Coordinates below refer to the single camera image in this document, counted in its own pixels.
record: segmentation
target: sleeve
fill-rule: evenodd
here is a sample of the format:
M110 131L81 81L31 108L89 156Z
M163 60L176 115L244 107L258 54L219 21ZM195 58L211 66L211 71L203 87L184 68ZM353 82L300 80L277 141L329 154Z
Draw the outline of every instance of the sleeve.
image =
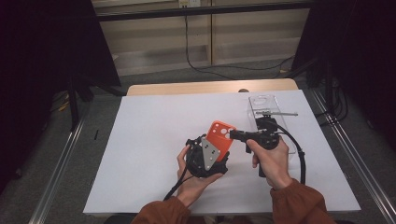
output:
M146 204L132 221L132 224L184 224L190 216L190 210L176 197L165 202Z
M276 224L335 223L328 215L323 195L297 180L281 190L271 189Z

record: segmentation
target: table surface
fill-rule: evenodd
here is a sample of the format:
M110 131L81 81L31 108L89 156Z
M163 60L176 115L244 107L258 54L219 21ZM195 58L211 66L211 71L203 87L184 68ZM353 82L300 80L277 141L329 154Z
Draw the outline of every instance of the table surface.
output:
M188 94L173 95L175 86L186 87L178 90L187 90ZM132 86L128 95L136 92L132 91L134 87L137 86ZM147 87L154 87L157 95L123 97L84 213L95 216L137 213L146 203L161 200L177 181L176 156L184 142L206 132L216 119L249 131L248 97L264 94L273 94L281 111L299 113L297 117L285 117L285 122L306 153L306 184L324 195L329 211L360 210L304 94L296 90L293 80L154 84ZM195 92L211 89L228 93ZM239 89L256 92L236 92ZM252 171L251 155L245 153L244 144L233 141L230 152L228 173L205 190L191 207L192 213L271 212L270 187L258 177L256 170ZM290 174L296 179L300 177L299 167L298 156L291 155Z

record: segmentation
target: gray floor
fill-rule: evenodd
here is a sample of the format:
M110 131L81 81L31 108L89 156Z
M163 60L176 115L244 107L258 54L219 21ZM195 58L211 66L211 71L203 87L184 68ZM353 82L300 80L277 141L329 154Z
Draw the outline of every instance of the gray floor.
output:
M243 63L249 67L269 67L277 65L282 60L270 62ZM290 67L290 62L282 65L283 69ZM234 79L255 79L282 77L279 68L265 71L252 71L235 68L215 68L211 72L222 74ZM192 69L181 69L162 73L145 74L142 76L122 77L121 89L127 90L133 84L166 83L226 80L210 73L200 73ZM305 85L304 76L297 77L299 88L304 90L308 102L314 113L320 109ZM97 168L106 148L106 142L120 105L120 98L108 95L106 92L93 89L95 98L90 103L79 103L81 111L86 111L85 122L72 153L69 155L64 176L56 188L56 193L50 201L50 207L42 220L45 223L103 223L106 219L82 214L82 209L91 190ZM394 180L396 178L396 153L389 147L383 136L370 129L366 119L349 99L349 115L342 121L351 142L359 151L361 158L372 171L382 189L391 202L396 202ZM0 196L0 223L29 223L39 203L39 200L51 178L59 158L64 150L64 144L70 135L70 113L54 111L49 119L47 130L43 133L30 160L22 167L21 179L12 180L4 193ZM377 207L371 192L367 190L360 174L349 160L343 146L339 143L332 127L322 128L323 133L332 147L335 157L342 170L346 173L347 181L352 187L361 211L355 213L332 214L336 219L347 219L356 223L387 223L382 212Z

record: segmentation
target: right hand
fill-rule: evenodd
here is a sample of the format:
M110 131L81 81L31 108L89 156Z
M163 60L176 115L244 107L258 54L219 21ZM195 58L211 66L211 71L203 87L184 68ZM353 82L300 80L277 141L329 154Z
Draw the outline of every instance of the right hand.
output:
M264 149L252 139L247 140L247 145L254 152L253 168L256 168L258 164L261 165L271 187L278 190L292 183L289 175L289 147L281 137L279 137L277 147L272 150Z

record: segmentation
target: left hand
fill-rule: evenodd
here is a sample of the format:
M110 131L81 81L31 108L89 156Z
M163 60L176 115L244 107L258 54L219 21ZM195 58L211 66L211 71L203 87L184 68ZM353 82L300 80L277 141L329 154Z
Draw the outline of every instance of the left hand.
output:
M184 160L184 157L187 154L187 151L189 150L190 145L185 146L180 154L177 156L177 163L178 163L178 171L177 171L177 179L181 177L181 174L183 173L185 167L186 167L186 161ZM178 199L183 202L186 207L189 207L192 205L195 201L198 200L198 198L201 196L202 192L204 192L204 189L209 186L211 183L215 182L217 179L222 177L223 174L214 174L210 177L207 178L198 178L195 176L192 176L192 174L187 170L183 184L178 188L177 190L177 197Z

